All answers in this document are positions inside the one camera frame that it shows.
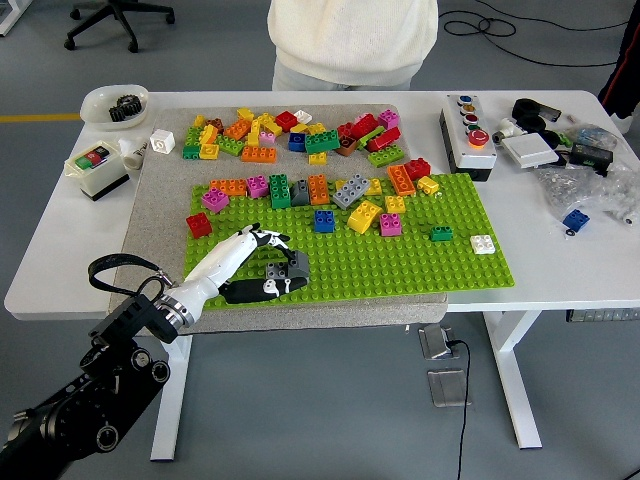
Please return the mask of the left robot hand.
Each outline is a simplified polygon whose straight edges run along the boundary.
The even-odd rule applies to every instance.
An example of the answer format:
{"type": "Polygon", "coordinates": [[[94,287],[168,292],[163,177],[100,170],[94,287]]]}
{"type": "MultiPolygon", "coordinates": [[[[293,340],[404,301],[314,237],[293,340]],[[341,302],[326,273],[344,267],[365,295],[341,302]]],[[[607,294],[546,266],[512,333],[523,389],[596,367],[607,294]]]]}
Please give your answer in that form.
{"type": "Polygon", "coordinates": [[[276,299],[307,285],[308,278],[250,279],[232,281],[231,277],[264,245],[280,250],[292,260],[295,252],[287,242],[290,238],[279,232],[263,230],[258,223],[248,225],[228,239],[218,243],[184,282],[166,291],[157,302],[175,315],[179,326],[193,326],[201,317],[206,301],[221,296],[228,304],[244,304],[276,299]]]}

